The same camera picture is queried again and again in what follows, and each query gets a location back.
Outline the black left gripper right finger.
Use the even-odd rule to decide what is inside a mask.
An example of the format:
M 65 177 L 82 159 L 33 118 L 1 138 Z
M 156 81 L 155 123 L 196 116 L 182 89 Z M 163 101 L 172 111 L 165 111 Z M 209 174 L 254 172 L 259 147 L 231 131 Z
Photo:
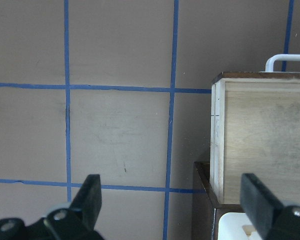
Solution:
M 240 205 L 263 240 L 300 240 L 300 204 L 279 200 L 253 173 L 243 173 Z

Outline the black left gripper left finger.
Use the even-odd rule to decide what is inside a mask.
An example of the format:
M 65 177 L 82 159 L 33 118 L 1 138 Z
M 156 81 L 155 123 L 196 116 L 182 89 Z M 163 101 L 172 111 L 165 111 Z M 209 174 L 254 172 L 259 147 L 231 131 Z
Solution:
M 90 174 L 68 207 L 26 226 L 16 217 L 0 219 L 0 240 L 101 240 L 94 230 L 102 207 L 101 179 Z

